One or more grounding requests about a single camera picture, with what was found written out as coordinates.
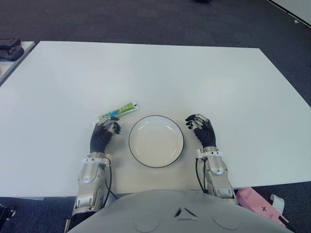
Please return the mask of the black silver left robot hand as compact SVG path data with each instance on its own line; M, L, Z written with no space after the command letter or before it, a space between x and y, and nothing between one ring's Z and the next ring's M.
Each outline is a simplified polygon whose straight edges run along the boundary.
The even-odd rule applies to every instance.
M119 118L115 116L105 117L95 124L91 139L90 153L104 153L113 134L120 134L121 127L118 123Z

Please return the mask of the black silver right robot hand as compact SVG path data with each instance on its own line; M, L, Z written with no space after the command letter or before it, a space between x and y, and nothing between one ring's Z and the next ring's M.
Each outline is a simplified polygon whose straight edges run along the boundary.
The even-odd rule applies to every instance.
M207 117L202 114L193 114L187 117L185 121L187 127L194 131L203 148L217 147L215 132Z

